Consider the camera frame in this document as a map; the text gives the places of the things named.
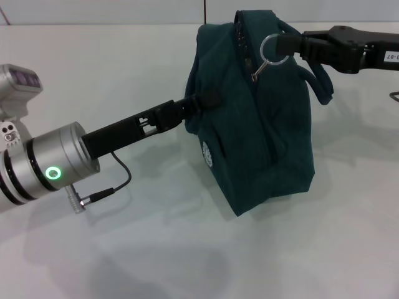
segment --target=green led ring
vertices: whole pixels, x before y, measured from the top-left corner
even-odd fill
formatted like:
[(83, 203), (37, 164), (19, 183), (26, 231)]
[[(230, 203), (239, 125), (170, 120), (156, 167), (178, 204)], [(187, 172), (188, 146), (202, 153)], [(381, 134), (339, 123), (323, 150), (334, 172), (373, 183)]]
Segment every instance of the green led ring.
[[(56, 176), (51, 176), (50, 172), (55, 171), (57, 173)], [(49, 168), (46, 169), (46, 176), (48, 179), (59, 179), (61, 177), (61, 169), (55, 166), (50, 166)]]

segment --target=white table surface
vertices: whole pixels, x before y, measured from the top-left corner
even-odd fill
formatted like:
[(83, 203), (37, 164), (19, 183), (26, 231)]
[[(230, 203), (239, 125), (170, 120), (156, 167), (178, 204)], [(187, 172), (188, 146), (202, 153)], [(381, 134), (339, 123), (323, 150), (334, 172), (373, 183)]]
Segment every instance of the white table surface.
[[(298, 30), (333, 24), (294, 24)], [(399, 23), (351, 26), (399, 32)], [(198, 26), (0, 27), (0, 64), (34, 69), (33, 136), (89, 132), (183, 96)], [(0, 297), (242, 299), (399, 297), (399, 73), (339, 74), (312, 94), (311, 190), (235, 217), (183, 126), (118, 151), (133, 181), (72, 212), (64, 191), (0, 214)], [(112, 157), (76, 184), (116, 186)]]

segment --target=dark green fabric bag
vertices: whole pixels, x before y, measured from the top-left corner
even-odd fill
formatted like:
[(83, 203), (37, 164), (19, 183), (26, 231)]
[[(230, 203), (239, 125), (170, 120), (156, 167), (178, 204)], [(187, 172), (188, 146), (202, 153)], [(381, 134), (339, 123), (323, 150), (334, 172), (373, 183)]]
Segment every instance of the dark green fabric bag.
[[(291, 57), (251, 80), (262, 64), (261, 42), (273, 33), (297, 33), (272, 11), (238, 11), (234, 23), (203, 25), (186, 96), (217, 91), (222, 105), (186, 121), (198, 135), (206, 162), (234, 213), (270, 197), (309, 190), (314, 175), (309, 91), (327, 104), (333, 94), (320, 65), (314, 74)], [(275, 39), (265, 45), (272, 61)]]

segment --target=white logo patch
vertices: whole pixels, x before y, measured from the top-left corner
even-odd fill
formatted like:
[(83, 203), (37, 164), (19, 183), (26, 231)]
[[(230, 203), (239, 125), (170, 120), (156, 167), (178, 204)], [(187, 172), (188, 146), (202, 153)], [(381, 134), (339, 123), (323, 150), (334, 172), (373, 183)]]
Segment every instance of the white logo patch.
[(212, 154), (208, 148), (208, 145), (205, 142), (202, 144), (202, 154), (204, 155), (206, 164), (208, 164), (209, 167), (212, 167), (213, 166)]

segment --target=bag zipper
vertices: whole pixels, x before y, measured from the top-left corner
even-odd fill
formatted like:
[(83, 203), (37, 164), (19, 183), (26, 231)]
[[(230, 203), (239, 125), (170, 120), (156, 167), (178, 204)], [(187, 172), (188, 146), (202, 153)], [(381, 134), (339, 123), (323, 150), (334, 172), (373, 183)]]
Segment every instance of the bag zipper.
[[(259, 119), (261, 120), (261, 113), (259, 112), (259, 105), (257, 104), (256, 94), (257, 94), (257, 86), (258, 82), (253, 82), (251, 75), (259, 68), (256, 63), (254, 51), (252, 45), (247, 43), (246, 37), (248, 36), (248, 32), (246, 31), (245, 23), (241, 11), (237, 12), (238, 14), (238, 22), (235, 23), (236, 27), (236, 37), (235, 37), (235, 44), (236, 44), (236, 52), (238, 57), (240, 57), (241, 63), (240, 68), (241, 72), (244, 75), (244, 78), (247, 81), (247, 85), (252, 93), (252, 99), (256, 106), (256, 112), (258, 114)], [(269, 134), (266, 133), (266, 129), (264, 127), (264, 123), (261, 120), (261, 126), (266, 137), (267, 148), (269, 150), (269, 155), (272, 163), (277, 161), (277, 151), (276, 147), (274, 146), (274, 142)]]

